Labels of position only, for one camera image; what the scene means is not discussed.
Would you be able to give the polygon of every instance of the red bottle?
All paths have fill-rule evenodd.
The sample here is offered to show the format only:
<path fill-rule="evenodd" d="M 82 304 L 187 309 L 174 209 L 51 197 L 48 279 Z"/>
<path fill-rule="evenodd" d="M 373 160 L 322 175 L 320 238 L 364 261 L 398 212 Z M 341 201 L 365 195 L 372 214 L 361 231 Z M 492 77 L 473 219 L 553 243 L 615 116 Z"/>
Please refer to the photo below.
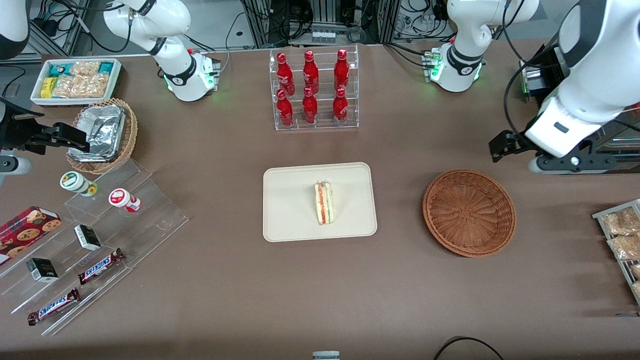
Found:
<path fill-rule="evenodd" d="M 293 85 L 293 71 L 287 63 L 287 56 L 284 53 L 278 53 L 276 55 L 278 60 L 278 82 L 280 88 L 287 92 L 288 96 L 293 96 L 296 93 L 296 86 Z"/>
<path fill-rule="evenodd" d="M 315 124 L 318 118 L 318 101 L 310 86 L 305 88 L 305 98 L 302 100 L 302 107 L 305 109 L 305 121 L 311 125 Z"/>
<path fill-rule="evenodd" d="M 314 94 L 320 91 L 320 76 L 318 74 L 318 65 L 314 60 L 314 52 L 305 51 L 305 68 L 302 70 L 305 77 L 305 86 L 309 86 Z"/>
<path fill-rule="evenodd" d="M 344 88 L 339 88 L 335 92 L 333 100 L 333 123 L 336 126 L 343 126 L 347 123 L 347 99 L 344 97 Z"/>
<path fill-rule="evenodd" d="M 276 93 L 278 96 L 278 102 L 276 102 L 276 107 L 278 108 L 278 115 L 280 116 L 280 121 L 282 126 L 284 127 L 292 127 L 293 126 L 293 107 L 291 106 L 291 102 L 287 99 L 287 94 L 282 89 L 278 89 Z"/>
<path fill-rule="evenodd" d="M 347 88 L 349 85 L 349 63 L 347 62 L 347 51 L 338 50 L 338 61 L 333 68 L 333 87 L 337 91 L 340 87 Z"/>

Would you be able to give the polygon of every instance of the white tray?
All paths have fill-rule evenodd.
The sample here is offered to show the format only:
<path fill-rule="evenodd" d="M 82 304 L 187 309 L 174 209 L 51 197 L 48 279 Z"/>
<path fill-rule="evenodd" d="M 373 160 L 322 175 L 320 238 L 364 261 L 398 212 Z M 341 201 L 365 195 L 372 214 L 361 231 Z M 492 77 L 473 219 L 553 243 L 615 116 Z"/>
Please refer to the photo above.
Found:
<path fill-rule="evenodd" d="M 332 224 L 317 221 L 318 181 L 333 186 Z M 267 241 L 371 236 L 377 229 L 371 169 L 365 163 L 271 168 L 264 173 L 262 235 Z"/>
<path fill-rule="evenodd" d="M 40 97 L 40 91 L 42 90 L 42 83 L 44 82 L 44 79 L 47 77 L 47 75 L 49 75 L 49 71 L 51 70 L 51 66 L 53 64 L 60 64 L 65 62 L 72 63 L 79 60 L 113 63 L 113 68 L 111 69 L 111 73 L 109 73 L 109 82 L 107 83 L 107 88 L 104 91 L 104 96 L 83 97 L 83 98 L 73 98 L 73 99 L 65 99 L 60 97 L 52 97 L 52 98 L 46 99 L 46 98 Z M 31 102 L 43 107 L 74 106 L 74 105 L 93 104 L 94 102 L 110 99 L 111 95 L 113 94 L 113 90 L 116 87 L 116 83 L 118 81 L 118 75 L 120 74 L 121 67 L 122 66 L 120 62 L 114 58 L 69 58 L 69 59 L 47 60 L 42 64 L 42 68 L 40 69 L 40 75 L 38 75 L 38 80 L 36 81 L 36 85 L 33 86 L 33 91 L 31 92 Z"/>

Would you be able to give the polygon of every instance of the acrylic display stand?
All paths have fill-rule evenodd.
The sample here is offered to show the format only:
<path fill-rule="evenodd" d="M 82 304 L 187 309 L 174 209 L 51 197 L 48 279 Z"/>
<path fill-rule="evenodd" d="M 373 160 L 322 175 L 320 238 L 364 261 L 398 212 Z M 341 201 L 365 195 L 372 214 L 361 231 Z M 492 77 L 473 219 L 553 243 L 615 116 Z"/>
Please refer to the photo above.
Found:
<path fill-rule="evenodd" d="M 99 187 L 96 195 L 89 198 L 75 195 L 65 203 L 68 213 L 65 209 L 58 212 L 63 225 L 55 233 L 5 265 L 9 267 L 0 275 L 2 299 L 12 314 L 24 318 L 25 326 L 28 326 L 27 317 L 31 312 L 77 288 L 81 297 L 79 303 L 64 307 L 63 311 L 33 327 L 42 336 L 55 334 L 187 222 L 182 211 L 160 191 L 150 175 L 133 160 L 109 170 L 95 180 Z M 128 213 L 111 206 L 107 197 L 115 188 L 125 188 L 139 198 L 140 210 Z M 102 244 L 99 250 L 89 251 L 80 246 L 74 232 L 77 224 L 93 228 Z M 78 274 L 117 248 L 125 258 L 80 285 Z M 51 260 L 59 279 L 50 284 L 34 281 L 25 264 L 29 258 Z"/>
<path fill-rule="evenodd" d="M 343 126 L 336 126 L 333 123 L 333 100 L 335 98 L 335 89 L 333 87 L 333 68 L 337 61 L 338 49 L 347 51 L 347 62 L 349 63 L 349 85 L 346 90 L 346 99 L 349 103 L 347 107 L 347 121 Z M 273 102 L 273 118 L 276 130 L 313 130 L 313 129 L 345 129 L 354 128 L 360 125 L 358 99 L 360 97 L 358 82 L 358 47 L 342 46 L 342 47 L 314 47 L 314 58 L 318 65 L 320 75 L 320 91 L 316 94 L 318 102 L 318 120 L 314 125 L 308 124 L 304 119 L 302 108 L 302 99 L 304 98 L 305 82 L 302 70 L 305 66 L 305 56 L 298 50 L 277 49 L 271 50 L 269 55 L 269 76 L 271 78 L 271 99 Z M 276 107 L 277 97 L 276 91 L 280 88 L 278 82 L 278 62 L 275 57 L 278 53 L 287 55 L 287 63 L 293 71 L 293 83 L 296 86 L 296 93 L 289 97 L 293 106 L 293 126 L 284 127 L 278 116 L 278 108 Z"/>

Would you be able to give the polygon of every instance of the cookie box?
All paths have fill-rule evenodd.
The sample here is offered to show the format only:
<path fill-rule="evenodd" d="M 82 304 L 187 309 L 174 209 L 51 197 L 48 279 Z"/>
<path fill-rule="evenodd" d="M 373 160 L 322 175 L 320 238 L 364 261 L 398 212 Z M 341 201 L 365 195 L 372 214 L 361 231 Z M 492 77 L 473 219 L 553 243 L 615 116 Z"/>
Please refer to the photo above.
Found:
<path fill-rule="evenodd" d="M 58 214 L 30 206 L 0 226 L 0 265 L 62 224 Z"/>
<path fill-rule="evenodd" d="M 107 88 L 102 97 L 84 97 L 84 98 L 56 98 L 56 97 L 42 97 L 40 91 L 42 90 L 42 86 L 45 84 L 45 79 L 50 76 L 51 68 L 55 64 L 60 64 L 63 62 L 73 63 L 74 61 L 99 61 L 102 63 L 112 63 L 113 67 L 111 68 L 111 72 L 109 73 L 109 81 L 107 82 Z M 50 106 L 82 106 L 87 104 L 93 104 L 98 101 L 103 101 L 111 98 L 113 94 L 113 90 L 116 87 L 116 82 L 118 81 L 118 75 L 120 74 L 121 69 L 120 62 L 115 58 L 68 58 L 68 59 L 55 59 L 55 60 L 47 60 L 42 64 L 42 69 L 40 69 L 40 75 L 38 75 L 38 80 L 36 80 L 36 85 L 33 87 L 33 91 L 31 92 L 31 101 L 34 104 L 40 105 L 43 108 Z"/>

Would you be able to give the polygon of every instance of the brown tablecloth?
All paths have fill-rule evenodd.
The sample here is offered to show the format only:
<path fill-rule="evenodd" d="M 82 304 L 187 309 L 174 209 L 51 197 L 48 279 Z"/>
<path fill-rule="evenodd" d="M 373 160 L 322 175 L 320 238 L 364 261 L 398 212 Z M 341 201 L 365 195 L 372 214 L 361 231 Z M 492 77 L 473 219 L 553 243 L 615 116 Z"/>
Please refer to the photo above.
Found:
<path fill-rule="evenodd" d="M 516 44 L 530 56 L 541 43 Z M 640 177 L 537 176 L 532 153 L 493 164 L 487 143 L 507 127 L 502 94 L 516 70 L 505 42 L 462 94 L 425 83 L 382 46 L 359 50 L 361 123 L 344 133 L 276 133 L 268 51 L 233 53 L 220 90 L 191 103 L 167 91 L 151 57 L 121 58 L 116 94 L 140 127 L 133 157 L 191 220 L 52 338 L 0 303 L 0 357 L 309 359 L 335 349 L 345 360 L 430 359 L 467 335 L 507 359 L 639 358 L 640 319 L 613 317 L 634 300 L 590 214 L 640 197 Z M 536 112 L 510 106 L 521 127 Z M 51 124 L 78 109 L 45 112 Z M 25 154 L 32 174 L 5 179 L 0 221 L 70 197 L 58 186 L 65 150 L 47 152 Z M 374 236 L 264 240 L 265 170 L 352 161 L 371 167 Z M 490 258 L 445 250 L 422 219 L 429 182 L 465 167 L 498 180 L 518 211 L 513 241 Z M 455 351 L 466 355 L 449 359 L 481 349 Z"/>

